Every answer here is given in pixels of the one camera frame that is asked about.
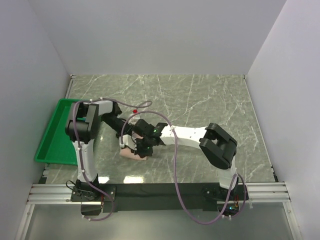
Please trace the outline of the pink towel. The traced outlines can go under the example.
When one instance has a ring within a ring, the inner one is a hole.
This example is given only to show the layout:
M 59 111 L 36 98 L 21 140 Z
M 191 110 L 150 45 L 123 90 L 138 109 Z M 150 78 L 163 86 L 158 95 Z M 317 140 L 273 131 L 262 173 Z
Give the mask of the pink towel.
M 136 134 L 135 132 L 133 132 L 131 134 L 131 136 L 135 142 L 136 142 L 136 138 L 143 138 L 140 135 Z M 121 157 L 129 158 L 129 159 L 133 159 L 133 160 L 138 160 L 138 161 L 145 161 L 148 159 L 148 157 L 144 157 L 144 158 L 139 157 L 139 155 L 135 154 L 134 151 L 135 150 L 131 150 L 128 147 L 127 148 L 120 148 L 119 154 Z

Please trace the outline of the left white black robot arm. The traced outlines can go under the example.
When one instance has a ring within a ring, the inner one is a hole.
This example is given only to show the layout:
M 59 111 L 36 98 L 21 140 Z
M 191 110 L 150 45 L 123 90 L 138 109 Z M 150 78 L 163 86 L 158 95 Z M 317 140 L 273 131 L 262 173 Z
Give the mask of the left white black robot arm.
M 94 141 L 98 136 L 101 122 L 109 125 L 119 136 L 121 131 L 130 134 L 131 124 L 125 124 L 119 118 L 122 111 L 120 102 L 115 99 L 80 100 L 71 104 L 65 126 L 65 133 L 72 141 L 76 152 L 78 177 L 80 185 L 84 185 L 82 194 L 89 201 L 100 197 L 98 172 L 94 164 Z

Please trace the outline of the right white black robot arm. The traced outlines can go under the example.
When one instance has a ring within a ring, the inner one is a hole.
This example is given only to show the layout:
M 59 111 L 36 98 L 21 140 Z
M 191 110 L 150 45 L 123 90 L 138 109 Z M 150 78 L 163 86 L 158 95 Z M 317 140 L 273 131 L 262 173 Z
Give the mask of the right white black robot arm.
M 140 119 L 132 128 L 140 136 L 135 140 L 135 154 L 141 158 L 151 157 L 154 146 L 179 146 L 202 150 L 211 165 L 218 169 L 220 195 L 230 200 L 238 193 L 237 173 L 233 160 L 237 153 L 237 141 L 216 123 L 207 127 L 170 126 L 158 123 L 156 126 Z

